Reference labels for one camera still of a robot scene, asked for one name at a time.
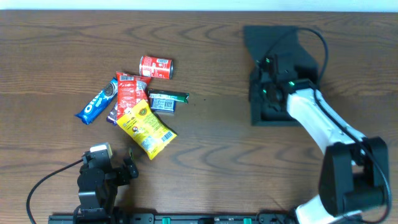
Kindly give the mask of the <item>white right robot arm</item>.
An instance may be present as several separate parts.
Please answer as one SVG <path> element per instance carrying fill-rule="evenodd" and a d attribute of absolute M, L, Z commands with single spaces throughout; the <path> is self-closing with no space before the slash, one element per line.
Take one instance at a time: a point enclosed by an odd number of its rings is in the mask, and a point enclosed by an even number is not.
<path fill-rule="evenodd" d="M 289 67 L 279 68 L 276 56 L 256 62 L 251 76 L 251 102 L 284 112 L 309 133 L 323 153 L 318 194 L 294 209 L 296 223 L 366 223 L 361 213 L 384 207 L 377 220 L 392 210 L 388 148 L 343 120 L 308 78 Z"/>

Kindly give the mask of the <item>red chip bag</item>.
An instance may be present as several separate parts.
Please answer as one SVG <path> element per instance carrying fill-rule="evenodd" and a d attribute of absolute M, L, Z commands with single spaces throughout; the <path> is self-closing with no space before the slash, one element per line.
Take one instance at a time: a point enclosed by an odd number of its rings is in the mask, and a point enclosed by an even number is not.
<path fill-rule="evenodd" d="M 118 79 L 118 110 L 116 119 L 121 118 L 125 111 L 129 112 L 140 101 L 149 102 L 146 88 L 150 77 L 130 75 L 123 72 L 116 73 Z"/>

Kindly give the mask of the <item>red soda can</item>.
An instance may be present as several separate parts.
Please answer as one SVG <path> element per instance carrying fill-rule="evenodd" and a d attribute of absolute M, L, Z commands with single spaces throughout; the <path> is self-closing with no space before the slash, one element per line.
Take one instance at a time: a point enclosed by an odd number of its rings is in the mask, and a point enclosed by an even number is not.
<path fill-rule="evenodd" d="M 143 77 L 171 80 L 174 72 L 174 61 L 166 58 L 144 55 L 139 62 L 139 74 Z"/>

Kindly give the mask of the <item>black gift box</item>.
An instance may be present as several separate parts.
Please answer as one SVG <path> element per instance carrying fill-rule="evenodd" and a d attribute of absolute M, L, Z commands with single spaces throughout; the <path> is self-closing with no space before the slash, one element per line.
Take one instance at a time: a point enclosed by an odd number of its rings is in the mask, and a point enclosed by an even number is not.
<path fill-rule="evenodd" d="M 245 26 L 244 44 L 254 60 L 254 68 L 259 61 L 273 54 L 292 53 L 298 57 L 311 56 L 300 45 L 297 32 L 298 30 L 294 26 Z M 316 83 L 318 81 L 318 63 L 313 57 L 312 59 L 313 80 L 311 82 Z M 298 126 L 299 122 L 293 118 L 291 120 L 251 119 L 251 124 L 253 126 Z"/>

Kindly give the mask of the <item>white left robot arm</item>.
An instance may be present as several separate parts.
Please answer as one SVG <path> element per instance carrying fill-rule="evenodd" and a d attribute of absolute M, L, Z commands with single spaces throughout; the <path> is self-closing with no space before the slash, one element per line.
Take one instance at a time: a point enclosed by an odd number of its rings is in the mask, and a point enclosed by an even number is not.
<path fill-rule="evenodd" d="M 126 223 L 123 212 L 114 206 L 118 187 L 130 184 L 139 176 L 132 150 L 123 164 L 114 168 L 107 149 L 87 151 L 77 180 L 80 205 L 72 216 L 73 223 Z"/>

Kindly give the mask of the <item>yellow snack bag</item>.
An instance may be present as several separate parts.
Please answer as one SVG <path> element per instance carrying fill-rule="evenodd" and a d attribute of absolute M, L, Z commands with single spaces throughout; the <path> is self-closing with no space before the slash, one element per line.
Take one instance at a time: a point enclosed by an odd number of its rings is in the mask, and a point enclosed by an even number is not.
<path fill-rule="evenodd" d="M 128 108 L 117 119 L 117 124 L 146 152 L 150 160 L 177 137 L 156 117 L 146 100 Z"/>

